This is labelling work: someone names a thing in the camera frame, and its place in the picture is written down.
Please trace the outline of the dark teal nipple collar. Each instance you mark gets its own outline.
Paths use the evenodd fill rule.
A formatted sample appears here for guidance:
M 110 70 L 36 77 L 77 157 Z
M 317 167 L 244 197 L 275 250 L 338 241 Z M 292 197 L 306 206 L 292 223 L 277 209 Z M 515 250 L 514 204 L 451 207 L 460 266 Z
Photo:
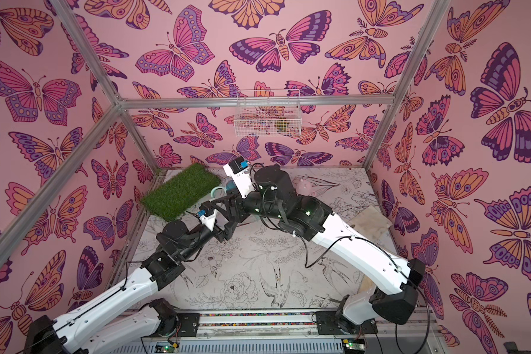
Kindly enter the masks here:
M 226 184 L 227 194 L 236 194 L 238 192 L 237 186 L 233 180 L 230 180 Z

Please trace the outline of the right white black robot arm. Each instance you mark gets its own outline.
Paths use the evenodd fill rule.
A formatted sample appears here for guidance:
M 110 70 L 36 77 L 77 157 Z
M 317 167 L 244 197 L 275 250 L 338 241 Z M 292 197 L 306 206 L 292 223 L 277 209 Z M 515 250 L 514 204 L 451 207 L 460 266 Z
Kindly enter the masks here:
M 224 165 L 224 171 L 232 180 L 231 187 L 225 196 L 204 202 L 197 214 L 205 234 L 229 239 L 238 224 L 256 215 L 265 225 L 304 244 L 312 242 L 335 253 L 372 281 L 368 290 L 347 295 L 339 303 L 333 321 L 341 330 L 357 333 L 364 323 L 378 317 L 394 325 L 408 322 L 425 273 L 421 261 L 388 252 L 324 202 L 299 194 L 280 165 L 252 172 L 242 159 Z

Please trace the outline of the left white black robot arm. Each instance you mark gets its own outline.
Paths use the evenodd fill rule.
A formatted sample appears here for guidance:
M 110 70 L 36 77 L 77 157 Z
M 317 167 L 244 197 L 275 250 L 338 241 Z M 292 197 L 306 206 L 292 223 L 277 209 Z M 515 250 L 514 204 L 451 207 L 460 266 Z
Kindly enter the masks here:
M 43 316 L 31 324 L 23 353 L 108 353 L 154 333 L 177 335 L 180 317 L 165 299 L 149 302 L 137 314 L 123 313 L 171 284 L 210 240 L 229 240 L 237 226 L 204 221 L 189 230 L 183 221 L 170 222 L 156 235 L 156 252 L 123 281 L 56 319 Z

